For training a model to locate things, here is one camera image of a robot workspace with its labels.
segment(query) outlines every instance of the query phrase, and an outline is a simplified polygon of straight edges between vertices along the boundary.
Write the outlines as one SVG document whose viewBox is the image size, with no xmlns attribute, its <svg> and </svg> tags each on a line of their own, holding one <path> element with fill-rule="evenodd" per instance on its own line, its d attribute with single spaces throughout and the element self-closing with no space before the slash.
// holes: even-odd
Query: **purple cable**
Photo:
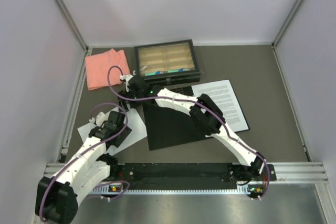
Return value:
<svg viewBox="0 0 336 224">
<path fill-rule="evenodd" d="M 105 183 L 105 184 L 102 184 L 102 185 L 99 185 L 99 186 L 96 186 L 95 189 L 97 188 L 100 188 L 100 187 L 104 187 L 104 186 L 108 186 L 108 185 L 111 185 L 111 184 L 116 184 L 116 183 L 125 183 L 127 184 L 127 187 L 125 190 L 123 190 L 121 193 L 119 193 L 118 195 L 116 195 L 115 197 L 113 198 L 110 198 L 110 200 L 114 200 L 114 199 L 118 199 L 120 198 L 124 193 L 126 193 L 126 191 L 130 188 L 130 183 L 126 180 L 118 180 L 118 181 L 111 181 L 111 182 L 108 182 L 108 183 Z M 89 196 L 89 197 L 86 197 L 84 200 L 87 200 L 87 199 L 93 199 L 93 198 L 100 198 L 101 196 L 98 196 L 98 195 L 93 195 L 93 196 Z"/>
<path fill-rule="evenodd" d="M 120 109 L 122 110 L 122 112 L 125 114 L 125 119 L 126 119 L 125 124 L 124 124 L 123 128 L 122 128 L 118 133 L 116 133 L 115 135 L 109 137 L 108 139 L 105 139 L 104 141 L 101 141 L 101 142 L 99 142 L 99 143 L 97 143 L 97 144 L 94 144 L 94 145 L 92 145 L 91 147 L 87 148 L 85 151 L 83 151 L 83 152 L 80 154 L 81 156 L 85 155 L 88 151 L 92 150 L 93 148 L 95 148 L 95 147 L 97 147 L 97 146 L 99 146 L 99 145 L 101 145 L 101 144 L 103 144 L 103 143 L 106 143 L 106 142 L 108 142 L 108 141 L 110 141 L 110 140 L 116 138 L 116 137 L 119 136 L 119 135 L 126 129 L 126 127 L 127 127 L 127 124 L 128 124 L 128 117 L 127 117 L 126 111 L 125 111 L 124 108 L 120 107 L 118 104 L 115 104 L 115 103 L 113 103 L 113 102 L 105 102 L 105 103 L 102 103 L 102 104 L 99 104 L 99 105 L 95 106 L 95 107 L 92 109 L 92 111 L 95 110 L 96 108 L 100 107 L 100 106 L 103 106 L 103 105 L 113 105 L 113 106 L 116 106 L 116 107 L 120 108 Z M 46 203 L 47 195 L 48 195 L 48 193 L 49 193 L 51 187 L 53 186 L 53 184 L 55 183 L 55 181 L 58 179 L 58 177 L 59 177 L 59 176 L 60 176 L 66 169 L 68 169 L 74 162 L 76 162 L 77 160 L 78 160 L 78 158 L 75 157 L 73 160 L 71 160 L 69 163 L 67 163 L 67 164 L 66 164 L 66 165 L 59 171 L 59 173 L 56 174 L 56 176 L 55 176 L 55 177 L 51 180 L 51 182 L 49 183 L 49 185 L 48 185 L 46 191 L 45 191 L 44 194 L 43 194 L 42 201 L 41 201 L 41 205 L 40 205 L 40 209 L 39 209 L 39 212 L 38 212 L 38 215 L 39 215 L 39 217 L 40 217 L 41 222 L 47 222 L 47 221 L 48 221 L 48 220 L 45 220 L 45 219 L 43 218 L 43 209 L 44 209 L 44 205 L 45 205 L 45 203 Z"/>
<path fill-rule="evenodd" d="M 121 95 L 119 95 L 112 87 L 111 85 L 111 82 L 110 82 L 110 73 L 111 73 L 111 70 L 113 68 L 118 68 L 121 72 L 121 75 L 123 76 L 123 72 L 121 70 L 120 67 L 118 66 L 112 66 L 110 67 L 109 71 L 108 71 L 108 74 L 107 74 L 107 82 L 109 84 L 109 88 L 110 90 L 112 91 L 113 94 L 115 94 L 117 97 L 119 97 L 120 99 L 123 99 L 123 100 L 126 100 L 126 101 L 132 101 L 132 102 L 138 102 L 138 101 L 148 101 L 148 100 L 154 100 L 154 99 L 169 99 L 169 100 L 173 100 L 173 98 L 170 98 L 170 97 L 146 97 L 146 98 L 137 98 L 137 99 L 134 99 L 134 98 L 127 98 L 127 97 L 123 97 Z M 226 131 L 226 134 L 228 136 L 229 139 L 237 142 L 238 144 L 240 144 L 243 148 L 245 148 L 246 150 L 248 150 L 249 152 L 253 153 L 254 155 L 256 155 L 257 157 L 259 157 L 262 162 L 264 163 L 265 165 L 265 168 L 266 168 L 266 172 L 267 172 L 267 185 L 266 185 L 266 188 L 265 188 L 265 191 L 264 193 L 261 195 L 260 199 L 263 199 L 268 191 L 268 187 L 269 187 L 269 182 L 270 182 L 270 177 L 271 177 L 271 172 L 269 170 L 269 167 L 267 165 L 267 162 L 266 160 L 260 155 L 258 154 L 257 152 L 253 151 L 251 148 L 249 148 L 248 146 L 244 145 L 243 143 L 241 143 L 238 139 L 235 139 L 234 137 L 230 136 L 230 133 L 229 133 L 229 130 L 228 128 L 226 127 L 225 123 L 222 121 L 222 119 L 220 119 L 220 117 L 218 115 L 216 115 L 213 111 L 211 111 L 209 108 L 207 108 L 206 106 L 200 104 L 199 102 L 195 102 L 195 101 L 192 101 L 192 100 L 187 100 L 187 99 L 174 99 L 174 101 L 177 101 L 177 102 L 191 102 L 191 103 L 194 103 L 196 104 L 197 106 L 200 106 L 202 109 L 205 109 L 207 112 L 209 112 L 211 115 L 213 115 L 217 120 L 219 120 L 219 122 L 221 123 L 221 125 L 224 127 L 225 131 Z"/>
</svg>

